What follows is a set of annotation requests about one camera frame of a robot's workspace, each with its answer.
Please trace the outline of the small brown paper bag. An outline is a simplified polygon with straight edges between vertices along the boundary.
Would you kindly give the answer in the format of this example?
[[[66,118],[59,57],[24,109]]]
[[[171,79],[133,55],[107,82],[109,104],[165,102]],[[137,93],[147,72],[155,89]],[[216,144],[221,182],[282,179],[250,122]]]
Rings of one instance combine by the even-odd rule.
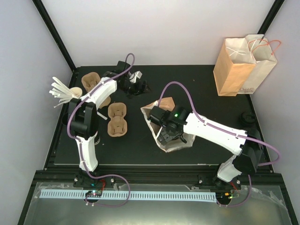
[[[146,106],[143,106],[141,108],[141,112],[144,116],[147,126],[149,127],[149,129],[152,133],[152,136],[153,136],[153,139],[154,139],[156,145],[166,153],[192,147],[193,143],[195,141],[195,135],[190,135],[190,134],[186,134],[186,133],[183,134],[183,138],[185,138],[187,143],[184,143],[180,138],[171,140],[169,143],[166,143],[165,145],[163,145],[159,142],[158,134],[162,134],[161,127],[148,121],[148,116],[150,114],[151,109],[157,105],[158,105],[158,100],[156,100]]]

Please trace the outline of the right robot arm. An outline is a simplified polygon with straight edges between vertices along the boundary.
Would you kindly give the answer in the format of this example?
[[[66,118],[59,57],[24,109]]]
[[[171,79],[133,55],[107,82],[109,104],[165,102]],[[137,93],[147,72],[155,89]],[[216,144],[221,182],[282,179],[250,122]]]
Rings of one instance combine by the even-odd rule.
[[[263,146],[257,129],[238,130],[213,122],[195,112],[176,106],[172,111],[154,106],[147,120],[160,127],[157,140],[165,146],[175,139],[186,142],[184,134],[213,142],[232,153],[213,177],[214,186],[223,189],[233,178],[254,175],[260,163]]]

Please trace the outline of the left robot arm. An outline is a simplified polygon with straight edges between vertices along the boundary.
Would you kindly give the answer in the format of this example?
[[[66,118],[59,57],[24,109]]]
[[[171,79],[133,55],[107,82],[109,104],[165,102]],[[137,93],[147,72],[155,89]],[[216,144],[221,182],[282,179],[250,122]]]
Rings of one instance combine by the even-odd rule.
[[[96,187],[101,180],[95,172],[98,160],[95,152],[95,140],[98,135],[98,108],[117,90],[128,95],[140,95],[148,92],[146,81],[141,80],[140,71],[131,73],[132,65],[119,61],[113,71],[107,71],[103,77],[97,73],[86,75],[86,83],[90,90],[80,98],[72,98],[69,102],[67,134],[76,141],[79,152],[79,167],[86,171],[84,181],[90,187]]]

